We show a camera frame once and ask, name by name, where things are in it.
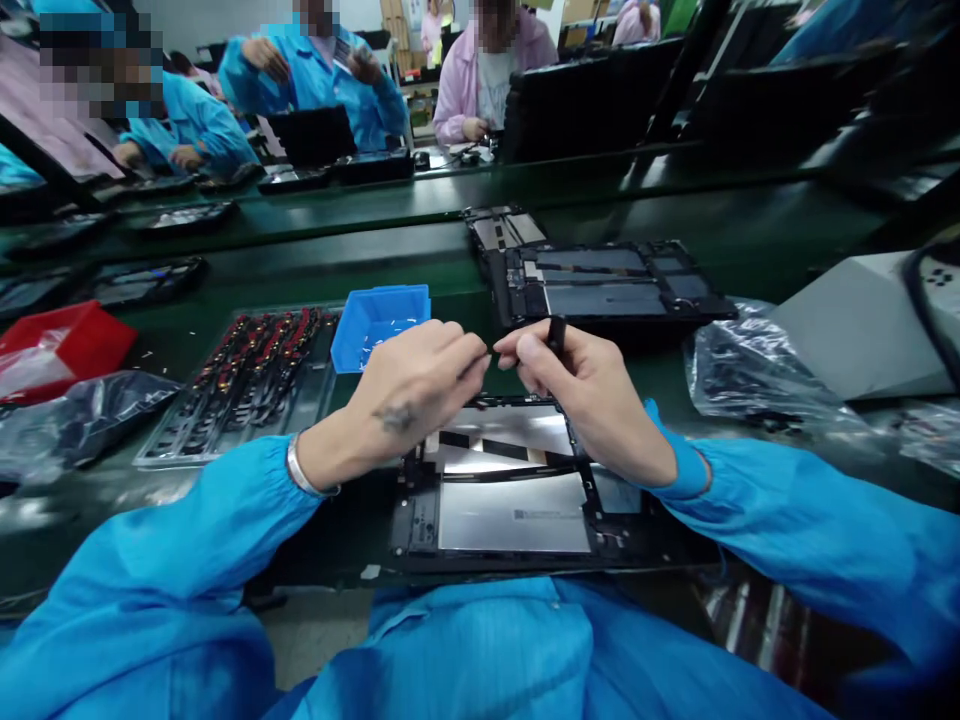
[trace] blue smock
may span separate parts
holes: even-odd
[[[955,680],[960,518],[754,440],[693,442],[713,470],[697,496],[702,465],[686,441],[669,439],[681,477],[658,494],[671,512],[809,607],[895,649],[855,678],[862,692],[850,714],[922,716],[912,694],[945,674]],[[0,715],[829,717],[722,648],[559,578],[380,599],[364,643],[279,692],[266,632],[240,601],[244,583],[319,504],[290,480],[288,442],[233,450],[178,502],[93,532],[0,658]]]
[[[365,85],[339,65],[327,65],[310,38],[299,34],[299,26],[271,27],[267,36],[290,65],[290,81],[278,85],[258,71],[243,56],[247,38],[232,38],[220,62],[219,77],[223,94],[235,108],[268,116],[291,108],[315,110],[343,105],[361,152],[385,150],[387,135],[404,135],[407,103],[386,73],[376,85]],[[338,26],[337,33],[351,47],[367,45],[363,38],[345,28]]]
[[[260,162],[230,108],[196,83],[164,72],[163,102],[170,130],[156,118],[131,117],[130,132],[120,136],[121,143],[137,143],[150,165],[168,165],[186,174],[170,162],[178,145],[193,145],[206,160],[200,172],[218,177],[230,177],[244,163]]]
[[[855,51],[889,38],[910,40],[924,15],[943,0],[828,0],[797,30],[771,65]]]
[[[33,168],[12,153],[5,145],[0,145],[0,185],[40,182],[43,182],[43,178]]]

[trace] hand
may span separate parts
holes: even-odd
[[[140,146],[132,140],[117,145],[113,149],[113,157],[118,163],[128,168],[135,168],[143,164],[146,159]]]
[[[380,62],[366,47],[359,47],[347,57],[347,67],[364,85],[376,85],[383,78]]]
[[[300,436],[304,475],[326,490],[409,452],[480,392],[488,367],[483,341],[453,322],[378,345],[347,406]]]
[[[553,395],[600,464],[648,487],[673,484],[673,448],[643,409],[617,346],[568,326],[561,362],[544,345],[549,328],[542,320],[495,344],[500,369],[517,367],[528,392]]]
[[[280,85],[290,82],[290,65],[270,38],[248,38],[241,48],[243,56],[257,70]]]
[[[193,172],[203,165],[204,159],[193,145],[178,145],[170,153],[170,162],[181,170]]]
[[[463,121],[463,136],[470,142],[480,142],[488,132],[490,132],[490,126],[486,120],[465,118]]]

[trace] blue sleeve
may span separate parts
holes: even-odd
[[[350,39],[355,47],[365,47],[373,56],[373,50],[370,49],[366,40],[352,33]],[[373,92],[377,96],[377,115],[383,124],[384,132],[387,135],[403,137],[410,121],[407,114],[407,99],[403,97],[403,93],[400,92],[389,73],[382,72],[380,82],[373,86]]]
[[[770,64],[852,52],[865,42],[885,37],[899,12],[895,5],[894,0],[830,0],[817,8]]]
[[[680,448],[678,464],[693,447],[713,475],[699,496],[658,493],[674,515],[813,610],[895,646],[895,661],[852,679],[857,702],[909,707],[912,694],[949,677],[960,652],[960,518],[847,477],[809,452],[668,439]]]
[[[199,140],[206,150],[197,149],[217,175],[229,177],[244,163],[259,162],[230,108],[194,83],[185,83],[184,92],[190,94],[193,122],[203,129]]]
[[[224,50],[217,75],[224,96],[243,113],[267,116],[284,112],[293,102],[290,86],[277,85],[247,61],[243,56],[246,39],[231,38]],[[273,43],[278,48],[282,45],[278,40]]]
[[[273,655],[242,588],[319,504],[288,477],[288,441],[237,448],[183,499],[93,532],[0,656],[0,707],[261,717],[278,699]]]

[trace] plastic bag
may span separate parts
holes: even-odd
[[[179,389],[172,380],[124,370],[8,413],[0,420],[0,479],[21,485],[53,482],[94,460]]]
[[[904,413],[900,454],[960,478],[960,403],[914,403]]]
[[[44,330],[33,347],[0,355],[0,398],[15,398],[24,390],[73,378],[73,372],[57,355],[68,331]]]
[[[769,431],[874,432],[800,361],[773,305],[739,300],[737,320],[712,322],[685,346],[690,399],[701,415],[746,420]]]

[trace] wrist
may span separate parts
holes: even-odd
[[[326,492],[370,469],[359,449],[345,409],[341,409],[300,434],[297,461],[307,482]]]
[[[651,490],[673,485],[679,477],[673,446],[656,427],[641,434],[644,436],[646,439],[642,442],[634,438],[630,443],[635,450],[631,453],[629,479]]]

